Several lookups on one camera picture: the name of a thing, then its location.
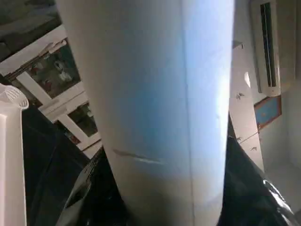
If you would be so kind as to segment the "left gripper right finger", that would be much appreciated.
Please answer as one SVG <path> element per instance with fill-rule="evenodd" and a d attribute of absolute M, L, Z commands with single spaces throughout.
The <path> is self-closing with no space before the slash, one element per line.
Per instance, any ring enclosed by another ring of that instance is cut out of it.
<path fill-rule="evenodd" d="M 277 188 L 248 157 L 228 124 L 220 226 L 298 226 Z"/>

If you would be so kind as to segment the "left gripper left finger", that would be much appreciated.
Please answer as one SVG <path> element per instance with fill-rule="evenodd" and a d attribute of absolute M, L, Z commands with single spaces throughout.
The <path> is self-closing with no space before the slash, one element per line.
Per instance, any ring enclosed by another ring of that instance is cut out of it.
<path fill-rule="evenodd" d="M 126 226 L 128 212 L 104 150 L 80 172 L 57 226 Z"/>

